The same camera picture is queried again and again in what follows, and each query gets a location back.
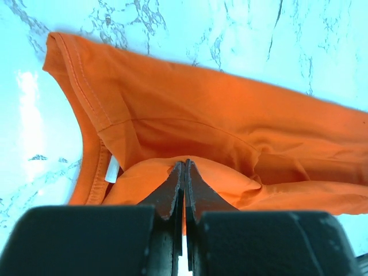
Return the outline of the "orange t shirt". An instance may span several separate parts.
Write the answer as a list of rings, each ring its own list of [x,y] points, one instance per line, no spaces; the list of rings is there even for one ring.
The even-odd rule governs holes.
[[[239,210],[367,213],[367,114],[72,34],[43,69],[80,126],[72,205],[136,205],[178,162]]]

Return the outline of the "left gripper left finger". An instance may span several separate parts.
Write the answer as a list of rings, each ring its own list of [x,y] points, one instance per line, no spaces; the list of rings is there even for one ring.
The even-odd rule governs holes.
[[[163,220],[181,220],[183,213],[183,173],[185,165],[177,162],[167,179],[139,205],[153,206]]]

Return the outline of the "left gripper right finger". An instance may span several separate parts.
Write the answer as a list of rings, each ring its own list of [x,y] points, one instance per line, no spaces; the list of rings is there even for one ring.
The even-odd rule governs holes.
[[[238,211],[204,181],[191,159],[185,163],[184,181],[187,223],[199,222],[203,212]]]

